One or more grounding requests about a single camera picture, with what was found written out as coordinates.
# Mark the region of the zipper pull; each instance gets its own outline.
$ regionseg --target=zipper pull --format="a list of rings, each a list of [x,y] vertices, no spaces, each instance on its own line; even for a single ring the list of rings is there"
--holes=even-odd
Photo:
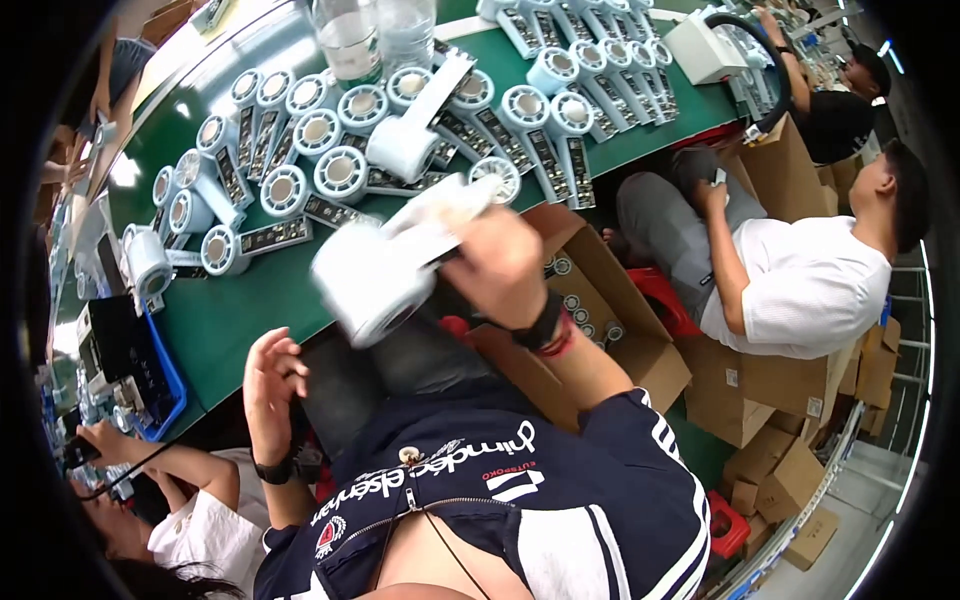
[[[414,498],[413,488],[407,488],[405,492],[407,494],[407,506],[410,507],[411,511],[418,511],[420,507],[417,506],[417,499]]]

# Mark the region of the metal shelf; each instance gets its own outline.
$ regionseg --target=metal shelf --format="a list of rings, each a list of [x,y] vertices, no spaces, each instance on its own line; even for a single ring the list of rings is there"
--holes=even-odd
[[[777,532],[764,544],[763,548],[746,563],[737,565],[723,580],[711,589],[706,598],[710,600],[735,600],[742,597],[750,589],[750,586],[767,570],[772,568],[780,559],[780,554],[786,549],[800,528],[804,526],[806,520],[813,514],[814,509],[820,504],[820,500],[829,490],[830,485],[836,476],[843,469],[844,463],[850,456],[853,442],[856,441],[856,432],[860,426],[860,418],[863,417],[866,405],[863,402],[857,402],[856,406],[847,418],[847,424],[844,426],[843,434],[834,448],[833,453],[827,461],[824,480],[820,483],[816,493],[810,498],[806,507],[797,516],[788,518],[777,529]]]

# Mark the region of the red plastic stool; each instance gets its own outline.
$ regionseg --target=red plastic stool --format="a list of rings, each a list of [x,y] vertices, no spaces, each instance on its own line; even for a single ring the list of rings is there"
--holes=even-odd
[[[675,338],[685,335],[703,335],[704,332],[686,314],[684,306],[677,298],[677,293],[673,291],[673,287],[660,269],[657,267],[627,269],[627,275],[630,276],[630,280],[640,294],[655,299],[666,309],[665,314],[658,316],[666,327],[667,333]]]
[[[710,552],[730,559],[750,536],[750,525],[719,493],[710,490],[707,500],[710,503]]]

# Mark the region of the zipper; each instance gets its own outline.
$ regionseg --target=zipper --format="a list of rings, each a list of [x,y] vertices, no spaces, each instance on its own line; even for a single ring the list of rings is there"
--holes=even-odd
[[[376,529],[377,527],[381,527],[381,526],[383,526],[383,525],[386,525],[386,524],[388,524],[390,521],[392,521],[392,520],[394,520],[394,519],[404,518],[405,516],[407,516],[407,515],[409,515],[409,514],[411,514],[411,513],[415,513],[415,512],[418,512],[418,511],[428,511],[428,510],[430,510],[431,508],[433,508],[433,507],[435,507],[435,506],[443,506],[444,504],[455,504],[455,503],[458,503],[458,502],[478,502],[478,503],[480,503],[480,504],[499,504],[499,505],[502,505],[502,506],[509,506],[509,507],[511,507],[511,508],[516,508],[516,504],[514,504],[513,502],[503,502],[502,500],[494,500],[493,498],[467,498],[467,497],[448,498],[447,500],[438,500],[438,501],[436,501],[436,502],[431,502],[430,504],[427,504],[427,505],[424,506],[424,507],[418,507],[418,506],[417,506],[417,499],[414,497],[414,491],[413,491],[413,489],[412,489],[412,488],[407,488],[407,489],[405,489],[403,492],[404,492],[404,493],[406,494],[406,496],[407,496],[407,506],[409,507],[406,511],[404,511],[403,513],[400,513],[400,514],[397,515],[397,516],[391,516],[391,517],[389,517],[389,518],[381,518],[381,519],[378,520],[376,523],[372,523],[372,524],[370,524],[370,525],[367,525],[367,526],[364,527],[363,529],[360,529],[360,530],[358,530],[358,531],[353,532],[352,534],[350,534],[349,536],[347,536],[347,539],[344,540],[344,542],[343,542],[342,544],[340,544],[339,546],[337,546],[337,549],[334,550],[333,553],[330,554],[330,556],[326,557],[325,559],[323,559],[322,561],[320,561],[318,564],[325,563],[326,561],[329,561],[329,560],[332,559],[333,557],[337,556],[337,553],[340,552],[340,551],[344,548],[344,546],[346,546],[348,543],[350,543],[353,539],[355,539],[355,538],[357,538],[357,537],[359,537],[359,536],[362,536],[363,534],[365,534],[365,533],[367,533],[367,532],[369,532],[369,531],[372,531],[372,530]]]

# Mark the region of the green tabletop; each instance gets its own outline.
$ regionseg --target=green tabletop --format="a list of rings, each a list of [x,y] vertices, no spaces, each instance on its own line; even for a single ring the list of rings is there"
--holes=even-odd
[[[449,4],[442,4],[441,17],[462,16],[444,8]],[[665,34],[672,25],[657,22],[657,27]],[[151,187],[157,171],[176,164],[180,155],[193,147],[197,129],[208,114],[232,111],[228,90],[241,72],[254,66],[264,71],[289,68],[302,77],[324,68],[316,35],[298,2],[273,8],[232,39],[217,43],[222,45],[208,58],[179,75],[179,83],[146,116],[112,167],[108,191],[115,231],[122,231],[127,223],[150,222],[155,212]],[[459,37],[453,43],[477,57],[478,68],[493,78],[497,102],[499,92],[524,83],[530,61],[519,57],[500,30]],[[724,86],[693,87],[676,65],[668,68],[668,74],[680,117],[661,127],[634,128],[602,145],[588,140],[594,176],[737,117]],[[467,168],[469,163],[458,156],[449,171]],[[389,217],[403,202],[396,197],[368,196],[357,207]],[[514,208],[525,210],[541,202],[540,188],[529,175]],[[272,221],[255,203],[248,209],[244,230]],[[331,324],[307,276],[310,259],[329,233],[317,224],[312,242],[259,256],[237,277],[175,280],[170,285],[163,295],[166,308],[156,315],[156,325],[187,385],[189,406],[168,438],[240,386],[247,349],[264,331],[289,325],[291,335],[302,341]],[[200,238],[193,236],[187,249],[197,250]]]

